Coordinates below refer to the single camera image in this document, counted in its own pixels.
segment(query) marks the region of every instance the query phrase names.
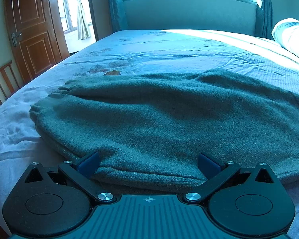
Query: wooden door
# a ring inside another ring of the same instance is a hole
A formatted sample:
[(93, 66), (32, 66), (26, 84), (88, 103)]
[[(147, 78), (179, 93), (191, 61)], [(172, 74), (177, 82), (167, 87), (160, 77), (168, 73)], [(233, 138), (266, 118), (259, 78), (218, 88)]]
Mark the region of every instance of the wooden door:
[(5, 0), (5, 14), (25, 84), (69, 56), (57, 0)]

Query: ribbed surface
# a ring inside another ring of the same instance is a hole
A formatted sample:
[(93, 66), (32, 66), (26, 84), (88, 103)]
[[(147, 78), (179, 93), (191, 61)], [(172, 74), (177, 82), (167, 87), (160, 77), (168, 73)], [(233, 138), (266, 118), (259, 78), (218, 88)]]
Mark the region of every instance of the ribbed surface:
[(130, 196), (96, 208), (80, 228), (62, 239), (233, 239), (216, 228), (199, 206), (176, 195)]

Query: bed sheet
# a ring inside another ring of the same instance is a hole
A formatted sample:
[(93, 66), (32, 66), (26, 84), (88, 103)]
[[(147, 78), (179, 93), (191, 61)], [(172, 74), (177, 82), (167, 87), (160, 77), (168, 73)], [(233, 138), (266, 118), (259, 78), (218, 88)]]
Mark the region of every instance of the bed sheet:
[[(203, 72), (224, 68), (299, 94), (299, 58), (276, 42), (211, 30), (119, 31), (52, 67), (17, 91), (0, 107), (0, 225), (9, 233), (2, 205), (33, 161), (56, 166), (64, 159), (44, 144), (29, 118), (39, 99), (66, 81), (109, 71), (133, 75)], [(299, 239), (299, 186), (288, 189), (296, 205), (289, 230)]]

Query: window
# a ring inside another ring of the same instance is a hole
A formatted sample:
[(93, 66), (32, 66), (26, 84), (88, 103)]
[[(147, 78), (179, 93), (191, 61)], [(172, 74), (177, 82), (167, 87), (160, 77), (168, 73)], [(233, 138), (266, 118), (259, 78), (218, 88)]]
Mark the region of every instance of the window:
[[(90, 6), (88, 0), (81, 0), (85, 12), (85, 18), (89, 25), (92, 24)], [(58, 0), (61, 22), (64, 32), (77, 29), (77, 0)]]

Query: doorway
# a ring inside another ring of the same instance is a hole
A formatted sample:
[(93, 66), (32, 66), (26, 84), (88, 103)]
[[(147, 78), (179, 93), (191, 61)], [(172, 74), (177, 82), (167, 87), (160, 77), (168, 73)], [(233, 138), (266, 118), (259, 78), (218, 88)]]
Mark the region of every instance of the doorway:
[(89, 1), (88, 0), (57, 0), (57, 1), (59, 6), (60, 16), (61, 16), (62, 28), (65, 36), (65, 41), (70, 55), (95, 43), (96, 39), (95, 39), (95, 34), (92, 26), (92, 18), (91, 18)]

